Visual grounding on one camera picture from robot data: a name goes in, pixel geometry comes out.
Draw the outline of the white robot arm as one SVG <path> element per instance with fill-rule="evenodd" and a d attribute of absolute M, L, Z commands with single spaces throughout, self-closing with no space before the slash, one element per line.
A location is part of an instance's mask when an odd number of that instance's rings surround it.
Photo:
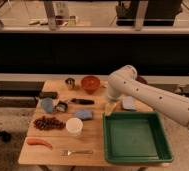
<path fill-rule="evenodd" d="M 189 129 L 188 97 L 140 83 L 136 78 L 137 71 L 131 65 L 112 72 L 108 76 L 107 99 L 117 101 L 122 94 L 132 96 Z"/>

